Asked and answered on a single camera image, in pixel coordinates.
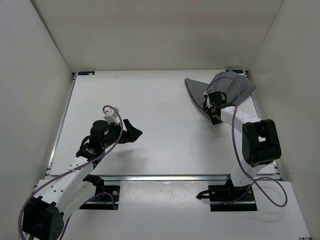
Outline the left aluminium rail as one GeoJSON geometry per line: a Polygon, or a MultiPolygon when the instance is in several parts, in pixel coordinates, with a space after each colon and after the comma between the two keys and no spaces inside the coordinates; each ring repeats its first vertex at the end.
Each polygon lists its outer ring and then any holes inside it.
{"type": "Polygon", "coordinates": [[[73,90],[74,90],[74,87],[75,87],[77,75],[78,75],[77,72],[73,72],[72,73],[72,81],[71,81],[70,91],[69,91],[69,94],[68,94],[68,97],[67,97],[66,104],[64,106],[64,110],[62,112],[62,117],[61,117],[61,120],[60,120],[60,123],[59,123],[59,126],[58,126],[57,133],[55,135],[53,147],[52,147],[50,155],[49,155],[49,159],[48,159],[48,163],[47,163],[47,169],[50,169],[52,167],[52,164],[53,164],[53,160],[54,160],[54,157],[55,157],[55,154],[56,154],[56,150],[57,150],[57,146],[58,146],[59,139],[60,139],[60,136],[61,136],[61,132],[62,132],[62,129],[63,129],[63,125],[64,125],[64,122],[65,122],[65,119],[66,119],[67,111],[68,111],[68,108],[69,108],[69,105],[70,105],[70,101],[71,101],[71,98],[72,98],[72,94],[73,94],[73,90]]]}

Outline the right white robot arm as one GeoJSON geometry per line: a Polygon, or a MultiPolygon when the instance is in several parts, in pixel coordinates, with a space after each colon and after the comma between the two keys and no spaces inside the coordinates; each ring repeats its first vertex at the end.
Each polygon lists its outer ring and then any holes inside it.
{"type": "Polygon", "coordinates": [[[259,119],[227,103],[227,95],[220,91],[204,92],[203,109],[211,120],[231,126],[231,136],[237,130],[242,136],[242,159],[238,169],[228,177],[230,184],[224,187],[224,195],[236,200],[242,195],[242,187],[248,186],[260,170],[279,159],[282,150],[276,125],[271,119],[259,119]]]}

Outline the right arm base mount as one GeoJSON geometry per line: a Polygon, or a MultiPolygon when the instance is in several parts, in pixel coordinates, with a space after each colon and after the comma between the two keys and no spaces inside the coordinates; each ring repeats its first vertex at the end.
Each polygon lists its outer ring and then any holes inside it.
{"type": "Polygon", "coordinates": [[[209,199],[211,212],[255,212],[258,210],[250,185],[235,187],[230,181],[224,185],[209,185],[198,200],[209,199]]]}

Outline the aluminium rail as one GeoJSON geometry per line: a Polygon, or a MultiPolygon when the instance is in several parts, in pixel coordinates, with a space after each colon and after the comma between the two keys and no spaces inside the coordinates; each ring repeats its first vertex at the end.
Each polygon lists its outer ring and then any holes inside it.
{"type": "Polygon", "coordinates": [[[73,72],[72,73],[72,81],[71,81],[70,91],[69,91],[69,94],[68,94],[68,97],[67,97],[66,104],[64,106],[64,110],[62,112],[62,117],[61,117],[61,120],[60,120],[60,123],[59,123],[59,126],[58,126],[57,133],[55,135],[53,147],[52,147],[50,155],[49,155],[49,159],[48,159],[48,163],[47,163],[47,169],[50,169],[52,167],[52,164],[53,164],[53,160],[54,160],[54,157],[55,157],[55,154],[56,154],[56,150],[57,150],[57,146],[58,146],[59,139],[60,139],[60,136],[61,136],[61,132],[62,132],[62,129],[63,129],[63,125],[64,125],[64,122],[65,122],[65,119],[66,119],[67,111],[68,111],[68,108],[69,108],[69,105],[70,105],[70,101],[71,101],[71,98],[72,98],[72,94],[73,94],[73,90],[74,90],[74,87],[75,87],[77,75],[78,75],[77,72],[73,72]]]}
{"type": "Polygon", "coordinates": [[[120,181],[225,181],[225,174],[205,174],[205,175],[103,175],[101,176],[108,182],[120,181]]]}

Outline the front aluminium rail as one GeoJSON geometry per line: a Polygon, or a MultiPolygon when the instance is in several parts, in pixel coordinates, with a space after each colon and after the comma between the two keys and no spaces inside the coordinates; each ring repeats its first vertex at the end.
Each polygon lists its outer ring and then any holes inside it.
{"type": "Polygon", "coordinates": [[[101,176],[108,182],[120,181],[225,181],[225,174],[205,174],[205,175],[103,175],[101,176]]]}

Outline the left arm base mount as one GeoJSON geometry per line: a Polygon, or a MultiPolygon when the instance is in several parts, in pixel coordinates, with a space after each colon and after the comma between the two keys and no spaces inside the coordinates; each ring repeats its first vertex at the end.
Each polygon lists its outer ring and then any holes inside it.
{"type": "Polygon", "coordinates": [[[118,210],[120,190],[119,183],[106,183],[100,176],[89,174],[84,182],[91,183],[95,192],[92,199],[87,200],[81,207],[81,210],[118,210]]]}

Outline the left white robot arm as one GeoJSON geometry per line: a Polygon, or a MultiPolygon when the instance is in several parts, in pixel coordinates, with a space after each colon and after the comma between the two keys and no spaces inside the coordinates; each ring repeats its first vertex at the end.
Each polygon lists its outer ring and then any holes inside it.
{"type": "Polygon", "coordinates": [[[142,133],[128,119],[95,121],[68,170],[40,186],[27,200],[19,216],[19,232],[39,240],[61,237],[78,208],[87,200],[104,195],[103,179],[91,173],[105,154],[117,144],[135,142],[142,133]]]}

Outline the right blue corner label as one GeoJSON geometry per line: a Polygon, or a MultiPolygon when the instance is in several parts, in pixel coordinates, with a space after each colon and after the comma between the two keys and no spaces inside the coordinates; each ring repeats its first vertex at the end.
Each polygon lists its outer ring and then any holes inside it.
{"type": "Polygon", "coordinates": [[[233,69],[233,70],[227,69],[226,72],[234,72],[234,73],[237,73],[237,74],[243,74],[244,73],[241,69],[233,69]]]}

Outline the left blue corner label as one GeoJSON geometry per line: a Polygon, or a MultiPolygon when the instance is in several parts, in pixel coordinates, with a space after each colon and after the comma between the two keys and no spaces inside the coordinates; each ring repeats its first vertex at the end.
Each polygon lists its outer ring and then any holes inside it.
{"type": "Polygon", "coordinates": [[[79,71],[78,76],[93,76],[95,71],[79,71]]]}

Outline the blue corner label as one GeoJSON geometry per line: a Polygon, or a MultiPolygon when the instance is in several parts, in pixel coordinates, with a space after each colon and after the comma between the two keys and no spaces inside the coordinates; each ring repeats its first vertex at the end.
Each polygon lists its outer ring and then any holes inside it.
{"type": "Polygon", "coordinates": [[[93,76],[95,71],[79,71],[78,76],[93,76]]]}
{"type": "Polygon", "coordinates": [[[244,73],[241,69],[233,69],[233,70],[227,69],[226,72],[234,72],[234,73],[237,73],[237,74],[243,74],[244,73]]]}

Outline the grey pleated skirt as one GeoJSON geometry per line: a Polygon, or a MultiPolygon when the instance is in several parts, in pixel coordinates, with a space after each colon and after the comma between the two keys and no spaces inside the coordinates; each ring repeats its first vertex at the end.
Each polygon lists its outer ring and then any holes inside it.
{"type": "Polygon", "coordinates": [[[204,83],[190,78],[186,78],[184,83],[193,103],[205,116],[208,115],[204,111],[204,92],[206,90],[211,92],[220,91],[226,94],[226,102],[228,104],[240,104],[256,90],[255,84],[249,82],[243,74],[238,74],[232,70],[216,74],[210,83],[204,83]]]}

